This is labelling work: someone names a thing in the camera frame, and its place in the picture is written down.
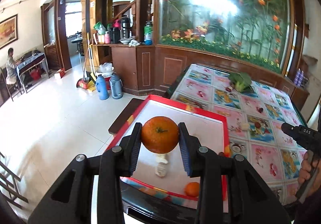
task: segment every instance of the blue tablecloth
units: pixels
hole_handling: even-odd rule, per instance
[[[24,60],[21,64],[19,64],[19,65],[17,66],[17,73],[20,74],[19,71],[20,71],[23,67],[27,66],[28,64],[30,64],[31,62],[33,62],[34,60],[36,60],[37,58],[39,58],[39,57],[42,56],[42,55],[43,55],[43,57],[45,57],[45,54],[44,54],[44,53],[36,53],[35,55],[33,55],[33,56],[29,57],[28,59]]]

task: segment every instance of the purple bottle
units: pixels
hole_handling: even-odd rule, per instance
[[[299,79],[298,79],[298,84],[297,84],[298,87],[301,86],[301,83],[303,81],[303,77],[304,77],[304,74],[303,74],[303,71],[301,71],[300,75],[299,75]]]
[[[298,80],[299,80],[299,76],[301,74],[301,70],[299,69],[295,75],[294,81],[293,83],[297,86],[298,85]]]

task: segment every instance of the person's hand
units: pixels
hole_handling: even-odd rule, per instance
[[[308,163],[308,153],[306,152],[304,157],[303,157],[303,161],[301,163],[301,169],[299,171],[299,178],[298,178],[298,183],[299,185],[302,185],[306,180],[309,180],[311,175],[310,175],[310,171],[311,171],[311,165]],[[312,163],[313,167],[318,167],[319,168],[319,173],[316,177],[316,179],[314,180],[314,183],[312,184],[309,192],[308,192],[308,196],[312,195],[314,192],[316,192],[320,186],[321,186],[321,161],[318,165],[318,160],[315,160]]]

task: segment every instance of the tangerine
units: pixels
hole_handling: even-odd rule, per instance
[[[187,196],[196,198],[200,193],[200,184],[198,182],[190,182],[185,186],[184,192]]]
[[[142,127],[142,144],[153,153],[169,153],[178,142],[179,128],[168,117],[156,116]]]

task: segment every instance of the person's hair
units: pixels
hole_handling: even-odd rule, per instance
[[[8,50],[8,55],[11,53],[13,53],[13,48],[9,48],[9,50]]]

